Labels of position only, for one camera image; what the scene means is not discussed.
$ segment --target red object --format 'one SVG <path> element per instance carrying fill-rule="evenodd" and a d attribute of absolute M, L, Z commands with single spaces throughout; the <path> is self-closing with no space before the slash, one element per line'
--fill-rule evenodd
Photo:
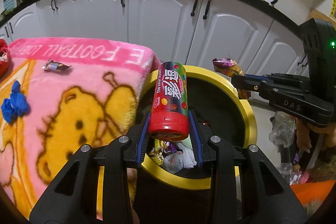
<path fill-rule="evenodd" d="M 166 62 L 160 66 L 148 127 L 149 135 L 153 138 L 177 142 L 188 137 L 185 79 L 185 69 L 181 64 Z"/>
<path fill-rule="evenodd" d="M 0 60 L 0 77 L 2 77 L 5 72 L 8 69 L 8 65 L 9 65 L 9 60 L 10 60 L 10 55 L 9 55 L 9 49 L 8 46 L 5 42 L 5 40 L 0 39 L 0 54 L 2 55 L 3 53 L 7 54 L 7 62 Z"/>

